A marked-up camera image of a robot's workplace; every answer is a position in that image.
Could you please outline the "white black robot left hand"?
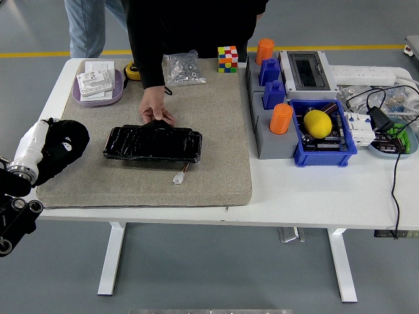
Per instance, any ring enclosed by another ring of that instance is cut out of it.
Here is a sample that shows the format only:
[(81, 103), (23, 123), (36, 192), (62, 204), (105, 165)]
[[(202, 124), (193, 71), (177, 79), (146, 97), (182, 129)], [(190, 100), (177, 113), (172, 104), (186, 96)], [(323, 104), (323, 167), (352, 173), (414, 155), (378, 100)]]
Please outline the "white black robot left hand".
[(59, 121), (58, 118), (50, 118), (36, 122), (21, 138), (12, 164), (36, 170), (37, 164), (43, 158), (41, 151), (45, 145), (48, 130)]

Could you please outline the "person's right hand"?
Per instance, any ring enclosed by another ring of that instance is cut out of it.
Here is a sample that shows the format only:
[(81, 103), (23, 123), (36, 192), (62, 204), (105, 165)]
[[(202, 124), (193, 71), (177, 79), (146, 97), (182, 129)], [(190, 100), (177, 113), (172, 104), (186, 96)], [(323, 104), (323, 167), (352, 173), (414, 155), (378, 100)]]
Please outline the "person's right hand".
[(139, 113), (145, 124), (153, 120), (163, 120), (170, 126), (175, 126), (176, 121), (174, 116), (164, 106), (164, 91), (164, 86), (144, 89)]

